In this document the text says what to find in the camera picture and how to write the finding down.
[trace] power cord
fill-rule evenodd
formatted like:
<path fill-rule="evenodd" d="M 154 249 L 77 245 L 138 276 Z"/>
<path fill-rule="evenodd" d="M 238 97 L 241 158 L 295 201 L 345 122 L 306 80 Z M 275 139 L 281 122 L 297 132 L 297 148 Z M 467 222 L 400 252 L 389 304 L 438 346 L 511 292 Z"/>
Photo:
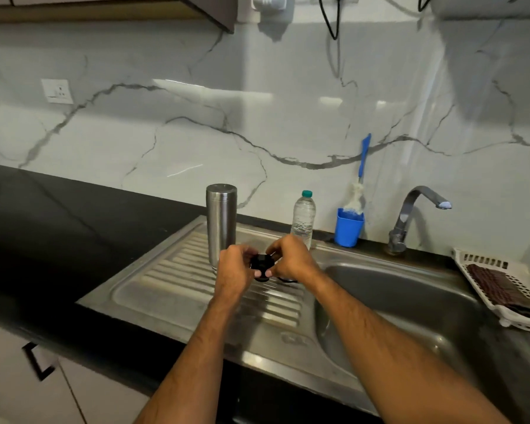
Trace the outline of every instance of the power cord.
<path fill-rule="evenodd" d="M 418 11 L 420 13 L 422 13 L 422 11 L 426 8 L 426 6 L 428 6 L 428 3 L 430 2 L 430 0 L 426 0 L 426 2 L 424 3 L 424 5 L 422 5 L 422 0 L 418 0 Z"/>
<path fill-rule="evenodd" d="M 322 11 L 322 16 L 324 16 L 324 20 L 326 22 L 326 25 L 328 26 L 328 31 L 330 32 L 332 39 L 337 40 L 339 37 L 339 20 L 340 20 L 340 14 L 341 14 L 341 0 L 337 0 L 336 34 L 334 34 L 334 31 L 332 30 L 332 25 L 330 25 L 328 16 L 326 16 L 326 12 L 324 10 L 324 4 L 322 3 L 322 0 L 318 0 L 318 3 L 320 4 L 320 10 Z"/>

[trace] chrome faucet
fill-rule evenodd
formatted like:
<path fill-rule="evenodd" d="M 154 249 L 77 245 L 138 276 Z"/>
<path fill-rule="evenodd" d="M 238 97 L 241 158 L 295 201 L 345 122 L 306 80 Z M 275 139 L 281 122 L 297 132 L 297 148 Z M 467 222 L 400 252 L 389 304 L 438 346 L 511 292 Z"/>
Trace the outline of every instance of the chrome faucet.
<path fill-rule="evenodd" d="M 450 210 L 452 208 L 452 204 L 449 201 L 442 198 L 440 195 L 438 195 L 438 193 L 434 192 L 429 187 L 416 186 L 414 189 L 412 189 L 409 194 L 406 195 L 395 227 L 389 232 L 389 244 L 387 244 L 385 247 L 385 251 L 391 256 L 404 253 L 406 250 L 406 222 L 410 217 L 410 213 L 412 213 L 414 202 L 416 202 L 416 199 L 420 196 L 420 194 L 423 194 L 425 197 L 431 200 L 436 208 L 439 208 L 440 210 Z"/>

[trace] blue cup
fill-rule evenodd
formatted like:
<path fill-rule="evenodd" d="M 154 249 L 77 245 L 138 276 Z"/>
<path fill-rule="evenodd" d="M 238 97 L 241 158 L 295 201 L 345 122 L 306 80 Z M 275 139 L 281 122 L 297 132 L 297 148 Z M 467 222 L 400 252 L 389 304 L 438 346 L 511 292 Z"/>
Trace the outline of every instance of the blue cup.
<path fill-rule="evenodd" d="M 363 213 L 357 214 L 353 211 L 344 211 L 343 208 L 337 209 L 336 234 L 334 241 L 342 247 L 354 247 L 357 244 L 357 238 L 360 237 L 361 229 L 365 223 Z"/>

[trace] person's right hand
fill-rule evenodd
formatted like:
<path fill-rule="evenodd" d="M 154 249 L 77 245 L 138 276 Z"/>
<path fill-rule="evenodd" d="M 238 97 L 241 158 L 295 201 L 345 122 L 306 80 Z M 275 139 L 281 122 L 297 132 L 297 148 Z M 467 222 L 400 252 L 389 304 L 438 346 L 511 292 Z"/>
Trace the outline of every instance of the person's right hand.
<path fill-rule="evenodd" d="M 322 273 L 304 242 L 295 235 L 286 235 L 276 240 L 265 253 L 275 253 L 274 257 L 282 257 L 273 268 L 265 272 L 265 276 L 288 278 L 306 284 L 315 275 Z"/>

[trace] water bottle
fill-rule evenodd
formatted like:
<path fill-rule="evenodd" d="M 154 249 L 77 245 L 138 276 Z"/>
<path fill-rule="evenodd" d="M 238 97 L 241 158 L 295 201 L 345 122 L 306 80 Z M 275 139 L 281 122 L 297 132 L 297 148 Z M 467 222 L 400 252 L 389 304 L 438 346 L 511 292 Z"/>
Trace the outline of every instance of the water bottle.
<path fill-rule="evenodd" d="M 302 191 L 302 197 L 294 204 L 293 225 L 290 228 L 290 233 L 301 238 L 307 249 L 310 249 L 312 241 L 312 227 L 314 226 L 315 215 L 316 204 L 312 200 L 312 192 Z"/>

